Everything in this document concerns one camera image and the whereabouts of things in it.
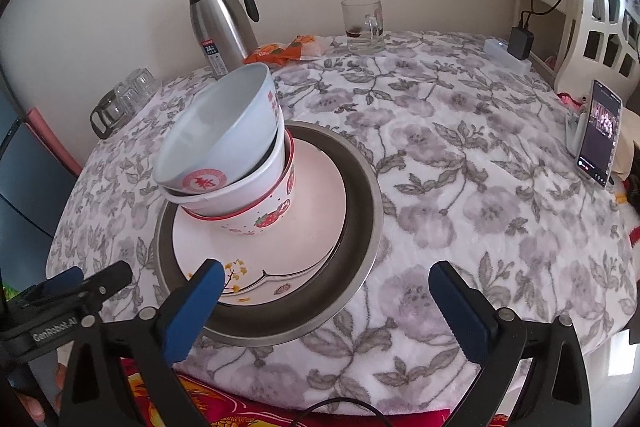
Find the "person's left hand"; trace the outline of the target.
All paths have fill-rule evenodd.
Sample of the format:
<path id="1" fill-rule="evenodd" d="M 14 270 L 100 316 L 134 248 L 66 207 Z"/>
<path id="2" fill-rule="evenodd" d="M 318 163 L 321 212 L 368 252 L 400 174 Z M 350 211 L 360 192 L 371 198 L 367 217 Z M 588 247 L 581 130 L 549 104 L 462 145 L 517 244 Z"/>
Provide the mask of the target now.
<path id="1" fill-rule="evenodd" d="M 55 373 L 55 384 L 58 387 L 58 394 L 54 399 L 54 408 L 59 411 L 61 407 L 62 401 L 62 390 L 64 386 L 66 376 L 66 366 L 64 364 L 58 363 L 56 366 Z M 43 406 L 30 395 L 22 395 L 21 393 L 18 395 L 21 403 L 25 410 L 29 413 L 30 417 L 33 421 L 38 421 L 38 423 L 42 423 L 44 418 L 46 417 L 46 412 L 43 410 Z"/>

